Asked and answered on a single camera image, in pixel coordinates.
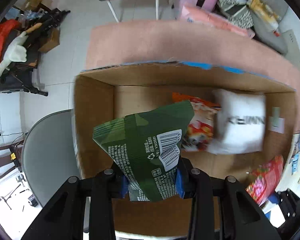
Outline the green snack bag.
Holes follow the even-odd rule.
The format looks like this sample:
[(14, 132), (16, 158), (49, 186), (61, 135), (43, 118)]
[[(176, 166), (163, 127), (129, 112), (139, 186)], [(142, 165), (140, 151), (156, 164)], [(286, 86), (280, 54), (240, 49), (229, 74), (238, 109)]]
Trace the green snack bag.
[(94, 127), (93, 140), (127, 178), (132, 202), (176, 195), (181, 140), (194, 116), (189, 101), (127, 115)]

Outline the grey chair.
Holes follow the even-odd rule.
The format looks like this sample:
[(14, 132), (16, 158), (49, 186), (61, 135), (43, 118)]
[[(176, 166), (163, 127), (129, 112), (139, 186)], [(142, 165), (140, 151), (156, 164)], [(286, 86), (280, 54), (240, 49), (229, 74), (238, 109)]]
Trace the grey chair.
[(258, 39), (278, 53), (287, 54), (287, 42), (279, 23), (287, 12), (288, 4), (284, 0), (249, 0), (248, 3)]

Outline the zebra pattern bag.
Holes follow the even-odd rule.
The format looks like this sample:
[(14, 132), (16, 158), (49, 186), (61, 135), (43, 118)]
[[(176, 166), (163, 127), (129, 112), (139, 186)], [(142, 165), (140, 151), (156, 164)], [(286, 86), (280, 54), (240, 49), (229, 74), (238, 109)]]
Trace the zebra pattern bag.
[(254, 26), (253, 17), (247, 5), (248, 0), (218, 0), (220, 13), (232, 24), (250, 29)]

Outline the red floral cloth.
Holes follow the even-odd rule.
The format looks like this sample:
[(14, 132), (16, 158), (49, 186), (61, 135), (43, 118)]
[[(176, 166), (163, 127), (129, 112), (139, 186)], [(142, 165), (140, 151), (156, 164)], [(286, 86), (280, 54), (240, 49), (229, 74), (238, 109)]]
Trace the red floral cloth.
[(245, 188), (253, 200), (261, 206), (275, 191), (283, 173), (283, 156), (276, 155), (271, 161), (251, 172), (252, 181)]

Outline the white goose plush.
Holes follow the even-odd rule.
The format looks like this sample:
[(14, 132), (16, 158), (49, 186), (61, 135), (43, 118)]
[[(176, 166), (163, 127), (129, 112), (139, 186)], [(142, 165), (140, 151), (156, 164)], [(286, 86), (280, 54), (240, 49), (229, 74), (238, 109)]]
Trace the white goose plush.
[(4, 70), (10, 65), (11, 62), (26, 62), (26, 48), (23, 46), (28, 38), (28, 35), (40, 28), (42, 23), (36, 23), (34, 26), (30, 27), (26, 31), (23, 31), (19, 36), (17, 36), (7, 47), (3, 59), (0, 62), (0, 77)]

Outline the orange snack bag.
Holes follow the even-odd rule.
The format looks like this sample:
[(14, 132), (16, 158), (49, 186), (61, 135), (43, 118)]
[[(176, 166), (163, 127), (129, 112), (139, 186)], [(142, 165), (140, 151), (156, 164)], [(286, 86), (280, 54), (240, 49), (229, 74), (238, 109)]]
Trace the orange snack bag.
[(174, 102), (189, 100), (194, 110), (194, 116), (182, 139), (182, 148), (187, 152), (206, 150), (213, 139), (215, 117), (221, 110), (221, 106), (195, 96), (180, 93), (172, 93), (172, 100)]

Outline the pink table mat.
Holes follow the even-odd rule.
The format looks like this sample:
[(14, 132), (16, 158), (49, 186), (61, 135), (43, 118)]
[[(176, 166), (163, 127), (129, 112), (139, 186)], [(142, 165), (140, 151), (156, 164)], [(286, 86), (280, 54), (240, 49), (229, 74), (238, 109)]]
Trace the pink table mat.
[(233, 67), (296, 89), (300, 71), (267, 46), (230, 31), (185, 21), (143, 20), (91, 30), (86, 68), (146, 61), (189, 61)]

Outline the white pillow pack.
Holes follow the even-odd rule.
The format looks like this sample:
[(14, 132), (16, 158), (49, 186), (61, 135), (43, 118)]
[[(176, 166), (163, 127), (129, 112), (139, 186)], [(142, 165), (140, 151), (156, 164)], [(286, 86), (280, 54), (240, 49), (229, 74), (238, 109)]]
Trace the white pillow pack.
[(266, 97), (262, 94), (213, 91), (221, 106), (216, 117), (216, 134), (207, 147), (212, 154), (260, 152), (266, 129)]

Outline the round grey stool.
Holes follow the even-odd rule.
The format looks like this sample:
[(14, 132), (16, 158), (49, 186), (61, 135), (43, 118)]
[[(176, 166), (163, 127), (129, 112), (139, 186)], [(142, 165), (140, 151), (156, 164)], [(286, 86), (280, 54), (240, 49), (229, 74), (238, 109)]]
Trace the round grey stool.
[(32, 126), (24, 141), (23, 172), (42, 207), (69, 177), (81, 178), (72, 120), (70, 109), (49, 114)]

